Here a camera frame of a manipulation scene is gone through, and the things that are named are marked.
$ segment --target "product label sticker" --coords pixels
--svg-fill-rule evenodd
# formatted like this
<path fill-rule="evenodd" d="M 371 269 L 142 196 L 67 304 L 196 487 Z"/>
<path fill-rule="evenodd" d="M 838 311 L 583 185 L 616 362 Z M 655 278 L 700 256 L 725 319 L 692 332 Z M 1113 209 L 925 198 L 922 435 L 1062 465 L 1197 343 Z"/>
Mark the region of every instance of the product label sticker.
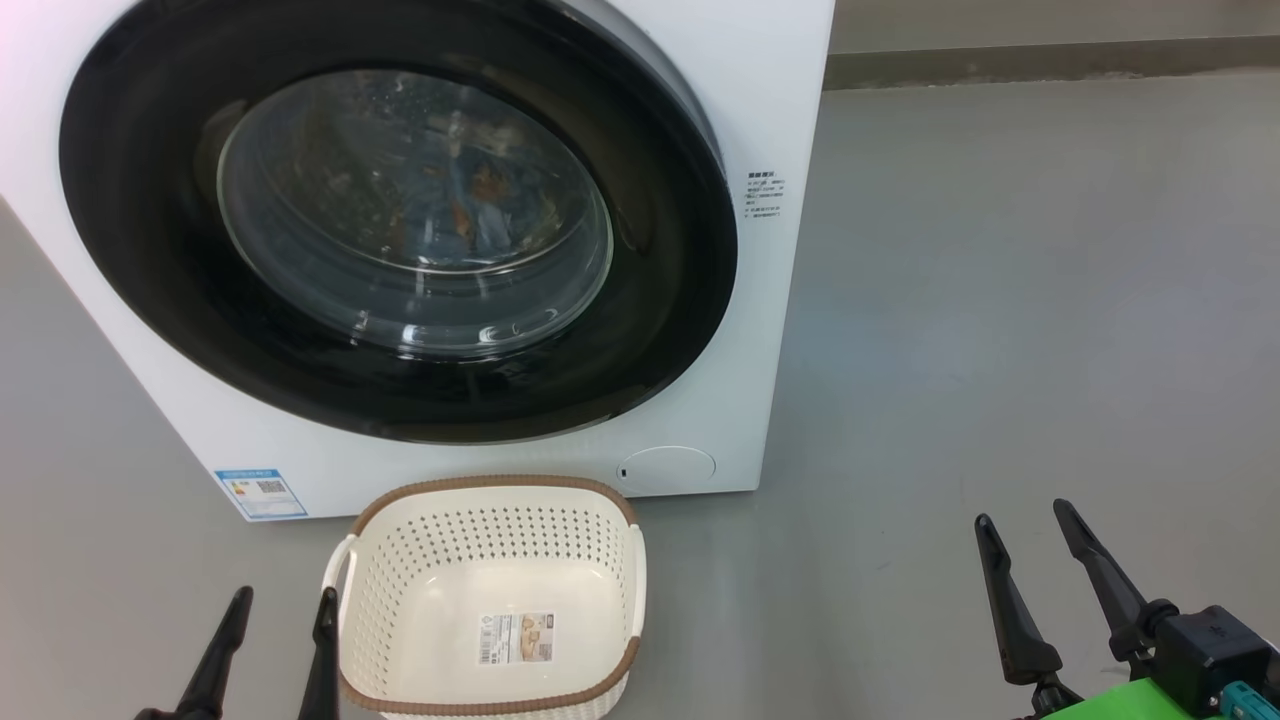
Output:
<path fill-rule="evenodd" d="M 782 214 L 782 197 L 787 181 L 773 170 L 746 174 L 746 195 L 742 197 L 742 219 L 760 220 Z"/>
<path fill-rule="evenodd" d="M 307 516 L 279 470 L 219 470 L 214 474 L 250 520 Z"/>
<path fill-rule="evenodd" d="M 554 647 L 554 612 L 480 618 L 480 665 L 550 662 Z"/>

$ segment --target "gray floor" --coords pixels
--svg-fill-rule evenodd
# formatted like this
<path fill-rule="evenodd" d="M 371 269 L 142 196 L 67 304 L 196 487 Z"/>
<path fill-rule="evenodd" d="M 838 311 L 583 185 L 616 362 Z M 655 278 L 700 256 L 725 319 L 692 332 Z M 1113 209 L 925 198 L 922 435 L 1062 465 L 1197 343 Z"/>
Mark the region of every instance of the gray floor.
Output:
<path fill-rule="evenodd" d="M 1280 637 L 1277 118 L 1276 76 L 828 95 L 764 484 L 639 505 L 649 623 L 613 717 L 1029 712 L 979 511 L 1065 680 L 1117 683 L 1057 496 L 1148 594 Z M 3 714 L 172 705 L 251 583 L 227 717 L 296 716 L 347 523 L 242 523 L 0 237 Z"/>

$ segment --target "barcode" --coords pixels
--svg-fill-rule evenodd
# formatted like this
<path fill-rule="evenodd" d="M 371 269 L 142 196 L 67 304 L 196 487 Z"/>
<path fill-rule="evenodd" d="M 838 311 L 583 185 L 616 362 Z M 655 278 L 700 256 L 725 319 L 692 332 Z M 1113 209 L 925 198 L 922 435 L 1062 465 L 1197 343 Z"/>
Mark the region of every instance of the barcode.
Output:
<path fill-rule="evenodd" d="M 493 665 L 493 625 L 486 625 L 480 630 L 480 665 Z"/>

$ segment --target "laundry basket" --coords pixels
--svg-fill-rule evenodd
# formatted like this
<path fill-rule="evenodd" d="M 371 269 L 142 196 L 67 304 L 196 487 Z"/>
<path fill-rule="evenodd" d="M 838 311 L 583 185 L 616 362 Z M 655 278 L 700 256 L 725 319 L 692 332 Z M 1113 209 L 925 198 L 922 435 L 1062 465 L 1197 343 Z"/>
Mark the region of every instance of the laundry basket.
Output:
<path fill-rule="evenodd" d="M 594 480 L 419 483 L 366 509 L 325 569 L 344 694 L 388 717 L 595 720 L 640 646 L 644 537 Z"/>

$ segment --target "front-loading washing machine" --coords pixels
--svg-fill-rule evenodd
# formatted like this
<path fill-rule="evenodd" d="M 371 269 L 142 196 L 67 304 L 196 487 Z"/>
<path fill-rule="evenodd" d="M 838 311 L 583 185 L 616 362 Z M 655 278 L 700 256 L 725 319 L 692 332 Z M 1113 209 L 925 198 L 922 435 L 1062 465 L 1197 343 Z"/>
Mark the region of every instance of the front-loading washing machine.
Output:
<path fill-rule="evenodd" d="M 754 489 L 831 14 L 6 3 L 0 193 L 246 519 Z"/>

